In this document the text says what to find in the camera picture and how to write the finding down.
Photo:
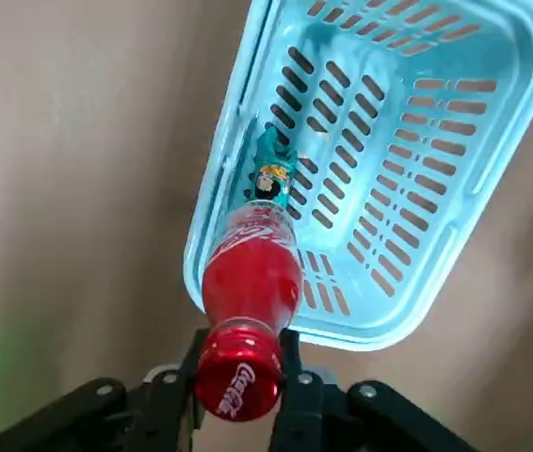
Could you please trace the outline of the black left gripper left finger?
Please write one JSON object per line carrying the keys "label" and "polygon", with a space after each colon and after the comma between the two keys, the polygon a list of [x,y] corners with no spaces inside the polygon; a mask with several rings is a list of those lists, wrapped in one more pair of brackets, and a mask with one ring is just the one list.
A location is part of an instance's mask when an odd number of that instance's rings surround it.
{"label": "black left gripper left finger", "polygon": [[0,451],[191,451],[203,411],[193,395],[206,330],[179,364],[161,364],[127,388],[93,379],[0,432]]}

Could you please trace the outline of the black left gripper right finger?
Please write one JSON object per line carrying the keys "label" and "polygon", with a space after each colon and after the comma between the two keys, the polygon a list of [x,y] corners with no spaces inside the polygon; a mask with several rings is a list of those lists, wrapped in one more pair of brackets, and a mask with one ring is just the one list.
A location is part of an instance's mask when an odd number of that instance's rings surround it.
{"label": "black left gripper right finger", "polygon": [[302,366],[299,334],[284,330],[282,402],[270,451],[473,451],[392,387],[363,380],[347,390]]}

